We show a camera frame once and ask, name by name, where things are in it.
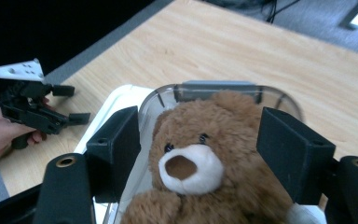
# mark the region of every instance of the plastic container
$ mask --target plastic container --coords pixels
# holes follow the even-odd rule
[[[131,202],[131,198],[137,193],[152,188],[147,157],[151,148],[152,132],[157,117],[163,111],[173,109],[182,102],[207,99],[213,93],[222,90],[240,91],[243,94],[249,94],[254,97],[255,102],[259,105],[280,109],[302,120],[299,106],[289,95],[271,87],[256,86],[249,82],[190,81],[183,84],[163,86],[152,91],[145,98],[139,110],[142,150],[134,164],[117,212],[112,211],[109,220],[119,223],[123,212]]]

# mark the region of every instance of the teddy bear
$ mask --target teddy bear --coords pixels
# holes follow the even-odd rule
[[[293,205],[256,151],[262,108],[219,91],[158,116],[148,168],[121,223],[283,223]]]

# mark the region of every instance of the table surface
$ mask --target table surface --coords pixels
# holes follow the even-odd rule
[[[248,80],[295,98],[306,124],[358,156],[358,54],[192,0],[177,0],[68,78],[72,98],[50,98],[63,114],[91,112],[125,85],[156,89],[188,80]],[[88,126],[0,160],[10,195],[40,184],[46,164],[73,152]]]

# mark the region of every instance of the teddy bear nose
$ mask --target teddy bear nose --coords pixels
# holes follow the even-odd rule
[[[195,144],[173,149],[158,161],[159,175],[167,189],[180,194],[205,194],[219,188],[224,166],[212,149]]]
[[[176,156],[165,163],[167,174],[184,180],[197,172],[197,165],[184,156]]]

